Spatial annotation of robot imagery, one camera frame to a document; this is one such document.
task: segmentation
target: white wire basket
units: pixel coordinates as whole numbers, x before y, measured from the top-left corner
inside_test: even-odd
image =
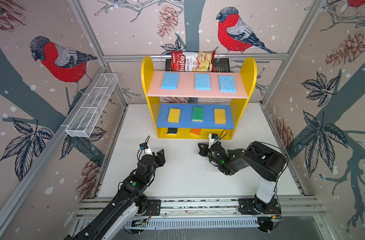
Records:
[[[90,137],[118,82],[116,74],[103,73],[66,128],[71,137]]]

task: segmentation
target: pink shelf board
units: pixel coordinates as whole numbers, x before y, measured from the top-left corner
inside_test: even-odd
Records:
[[[239,73],[197,73],[197,72],[178,72],[179,80],[177,89],[161,89],[164,74],[168,72],[155,71],[151,85],[149,86],[148,96],[150,97],[185,97],[185,98],[248,98],[243,80]],[[210,90],[196,90],[196,74],[209,74],[211,80]],[[219,75],[234,77],[236,84],[235,93],[220,92]]]

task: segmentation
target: yellow bottom shelf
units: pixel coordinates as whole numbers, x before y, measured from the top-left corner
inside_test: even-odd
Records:
[[[223,137],[222,140],[231,140],[231,136],[233,135],[233,129],[227,129],[228,134]],[[202,129],[200,132],[200,136],[195,136],[191,134],[190,128],[178,128],[176,135],[168,135],[168,128],[167,127],[158,127],[157,132],[159,133],[160,138],[171,138],[171,139],[208,139],[209,134],[216,133],[220,136],[223,129]]]

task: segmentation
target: chip bag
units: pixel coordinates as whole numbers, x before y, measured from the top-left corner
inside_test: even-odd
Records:
[[[213,52],[181,52],[172,51],[172,60],[170,65],[172,71],[185,71],[185,72],[214,72],[212,65]]]

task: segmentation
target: black basket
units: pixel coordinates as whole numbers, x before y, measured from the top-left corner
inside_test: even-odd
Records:
[[[230,73],[231,72],[231,69],[229,67],[229,58],[214,58],[212,64],[214,66],[215,72],[218,72],[218,73]],[[172,71],[172,66],[170,65],[169,59],[166,59],[165,71],[166,72]]]

